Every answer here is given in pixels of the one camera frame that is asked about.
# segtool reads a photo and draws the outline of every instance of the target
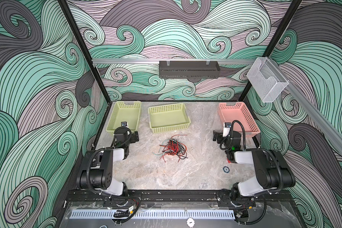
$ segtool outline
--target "pink basket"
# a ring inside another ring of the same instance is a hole
[[[253,137],[260,133],[259,127],[244,102],[232,102],[232,105],[219,103],[218,114],[222,124],[234,120],[240,121],[244,127],[246,137]],[[233,125],[233,130],[242,134],[241,126],[237,123]]]

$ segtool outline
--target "wall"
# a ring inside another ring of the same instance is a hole
[[[0,228],[54,226],[99,128],[107,104],[73,41],[56,0],[0,0]]]
[[[298,9],[271,58],[342,134],[342,1]],[[263,104],[252,89],[248,100],[261,146],[280,150],[296,175],[290,192],[307,226],[342,227],[341,152],[288,90]]]
[[[233,59],[262,56],[290,1],[68,0],[68,4],[93,58]],[[160,79],[158,65],[98,68],[113,100],[237,100],[250,66],[223,65],[219,79],[201,81]]]

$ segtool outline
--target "green basket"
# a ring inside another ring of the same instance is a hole
[[[149,107],[148,116],[154,134],[186,129],[191,123],[184,103]]]
[[[114,109],[111,113],[106,131],[110,132],[110,134],[114,134],[114,130],[121,126],[121,122],[126,121],[128,123],[128,128],[134,132],[138,130],[140,117],[140,101],[127,101],[126,103],[123,101],[117,101],[114,104]]]

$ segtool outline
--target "transparent holder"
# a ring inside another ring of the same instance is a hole
[[[258,57],[247,73],[248,80],[264,103],[273,102],[289,84],[286,78],[284,81],[278,80],[277,71],[279,66],[274,61]]]

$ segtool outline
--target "black wire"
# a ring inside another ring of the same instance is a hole
[[[114,218],[117,218],[117,219],[128,217],[128,216],[130,216],[130,212],[128,210],[126,211],[117,210],[116,213],[114,214]]]
[[[272,190],[272,191],[270,191],[270,192],[279,192],[279,191],[281,191],[281,190],[283,189],[283,187],[284,187],[283,175],[282,175],[282,173],[281,173],[281,169],[280,169],[279,163],[278,163],[278,161],[276,160],[275,155],[274,155],[271,151],[266,150],[266,149],[262,149],[262,148],[260,148],[260,150],[262,150],[262,151],[264,151],[264,152],[266,152],[266,153],[268,153],[268,154],[270,155],[270,157],[271,157],[271,159],[273,160],[273,163],[274,163],[274,165],[275,165],[275,167],[276,167],[276,170],[278,171],[279,186],[278,186],[277,189],[274,189],[274,190]]]
[[[88,187],[88,189],[94,193],[99,193],[99,191],[97,191],[91,184],[91,180],[90,180],[90,169],[91,169],[91,163],[93,161],[93,159],[95,158],[96,154],[98,154],[101,151],[104,151],[105,148],[100,148],[98,150],[96,150],[94,153],[92,153],[88,163],[87,163],[87,167],[86,167],[86,185]]]
[[[234,123],[238,123],[241,126],[242,134],[243,134],[243,149],[246,150],[246,132],[244,131],[244,127],[243,127],[242,123],[238,120],[234,120],[231,124],[232,139],[233,139],[233,125],[234,125]]]
[[[233,141],[233,125],[234,125],[234,123],[238,123],[238,124],[241,126],[242,134],[243,134],[243,137],[242,137],[242,139],[243,139],[243,148],[244,148],[244,150],[246,150],[246,132],[244,131],[244,127],[243,127],[242,123],[241,123],[240,121],[238,121],[238,120],[234,120],[234,121],[232,122],[231,128],[229,129],[228,135],[225,136],[225,137],[223,138],[223,140],[220,142],[219,148],[220,148],[221,150],[227,150],[227,149],[230,148],[231,145],[232,145],[232,141]],[[225,148],[223,148],[222,145],[223,145],[224,141],[227,140],[227,138],[228,138],[229,136],[231,137],[231,141],[230,141],[230,143],[229,143],[228,146],[226,146]]]
[[[119,130],[119,129],[125,129],[125,130],[127,130],[127,131],[129,131],[129,137],[127,138],[127,140],[125,140],[122,144],[120,144],[120,145],[117,145],[115,148],[120,148],[121,146],[123,146],[124,144],[126,144],[131,138],[132,138],[132,131],[128,128],[128,127],[118,127],[117,129],[115,129],[115,131],[114,131],[114,138],[115,138],[115,132],[117,131],[117,130]]]
[[[258,223],[259,221],[261,221],[261,219],[265,216],[266,214],[266,208],[267,208],[267,205],[266,205],[266,199],[265,197],[262,197],[263,198],[263,211],[262,211],[262,214],[260,215],[260,217],[258,217],[255,221],[252,221],[252,222],[241,222],[241,221],[238,221],[238,217],[236,217],[236,221],[239,223],[239,224],[244,224],[244,225],[253,225],[253,224],[256,224]]]

